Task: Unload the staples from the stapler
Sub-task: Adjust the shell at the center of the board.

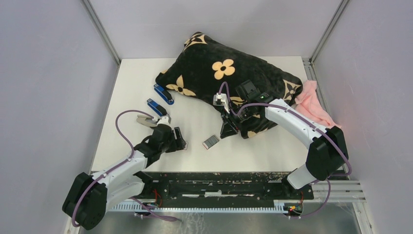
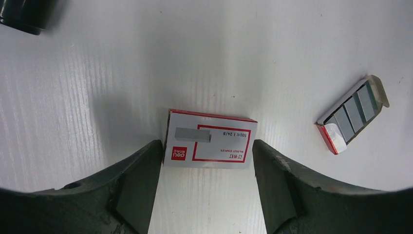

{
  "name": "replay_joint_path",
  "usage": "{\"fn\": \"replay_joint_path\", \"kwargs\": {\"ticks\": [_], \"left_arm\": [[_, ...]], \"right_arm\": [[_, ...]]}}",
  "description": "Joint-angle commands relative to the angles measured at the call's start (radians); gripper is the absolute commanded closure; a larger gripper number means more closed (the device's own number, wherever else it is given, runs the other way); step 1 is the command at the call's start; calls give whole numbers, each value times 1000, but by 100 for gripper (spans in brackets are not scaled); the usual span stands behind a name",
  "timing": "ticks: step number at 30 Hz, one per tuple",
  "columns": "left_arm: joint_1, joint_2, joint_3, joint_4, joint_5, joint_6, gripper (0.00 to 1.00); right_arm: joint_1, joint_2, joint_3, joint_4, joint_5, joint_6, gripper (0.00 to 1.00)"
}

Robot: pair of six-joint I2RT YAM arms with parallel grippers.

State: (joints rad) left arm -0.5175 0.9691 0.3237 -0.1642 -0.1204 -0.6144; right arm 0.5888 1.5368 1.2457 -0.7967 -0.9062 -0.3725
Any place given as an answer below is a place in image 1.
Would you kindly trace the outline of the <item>box of staples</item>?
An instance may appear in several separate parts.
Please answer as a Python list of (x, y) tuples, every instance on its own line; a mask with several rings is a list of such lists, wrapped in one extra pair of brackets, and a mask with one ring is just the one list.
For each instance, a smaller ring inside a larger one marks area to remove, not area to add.
[(209, 150), (211, 147), (216, 145), (220, 141), (220, 138), (217, 137), (216, 135), (210, 136), (208, 139), (202, 142), (202, 145)]

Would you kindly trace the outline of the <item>grey beige stapler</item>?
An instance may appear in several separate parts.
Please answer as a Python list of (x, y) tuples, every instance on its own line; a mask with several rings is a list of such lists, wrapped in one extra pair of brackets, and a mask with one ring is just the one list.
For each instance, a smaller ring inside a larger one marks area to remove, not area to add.
[(152, 129), (157, 126), (158, 120), (158, 117), (149, 117), (146, 115), (137, 115), (136, 118), (137, 123)]

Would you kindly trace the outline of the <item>blue stapler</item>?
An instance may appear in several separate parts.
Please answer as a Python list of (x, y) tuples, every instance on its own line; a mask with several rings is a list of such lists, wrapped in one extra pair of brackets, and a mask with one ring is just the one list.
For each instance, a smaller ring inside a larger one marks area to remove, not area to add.
[(154, 91), (168, 104), (168, 105), (173, 105), (174, 104), (174, 99), (172, 95), (164, 89), (162, 86), (159, 84), (154, 84), (153, 86)]
[(147, 105), (160, 117), (169, 115), (167, 110), (163, 106), (161, 106), (151, 98), (147, 100)]

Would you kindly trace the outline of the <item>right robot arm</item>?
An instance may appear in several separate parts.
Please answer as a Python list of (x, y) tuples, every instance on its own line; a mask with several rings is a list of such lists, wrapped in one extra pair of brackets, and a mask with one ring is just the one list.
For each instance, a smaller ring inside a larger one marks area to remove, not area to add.
[(352, 172), (344, 134), (339, 127), (328, 128), (311, 121), (282, 98), (276, 98), (273, 92), (261, 92), (250, 80), (236, 88), (244, 103), (232, 108), (229, 93), (223, 92), (223, 89), (228, 88), (228, 83), (223, 82), (213, 96), (213, 105), (219, 107), (223, 120), (222, 138), (240, 132), (242, 123), (254, 114), (263, 114), (267, 120), (286, 129), (308, 149), (306, 162), (282, 179), (281, 192), (284, 197), (294, 199), (304, 186), (338, 176), (336, 171), (343, 165), (348, 168), (343, 176)]

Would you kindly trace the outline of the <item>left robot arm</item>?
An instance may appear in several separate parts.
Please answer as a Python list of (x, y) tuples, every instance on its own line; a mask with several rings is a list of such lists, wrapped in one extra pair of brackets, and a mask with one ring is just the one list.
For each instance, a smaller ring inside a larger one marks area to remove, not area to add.
[(78, 174), (62, 211), (72, 218), (75, 226), (93, 229), (109, 209), (122, 201), (136, 195), (150, 197), (153, 185), (143, 170), (158, 161), (161, 154), (184, 150), (186, 144), (179, 127), (158, 124), (152, 135), (133, 147), (132, 156), (91, 175)]

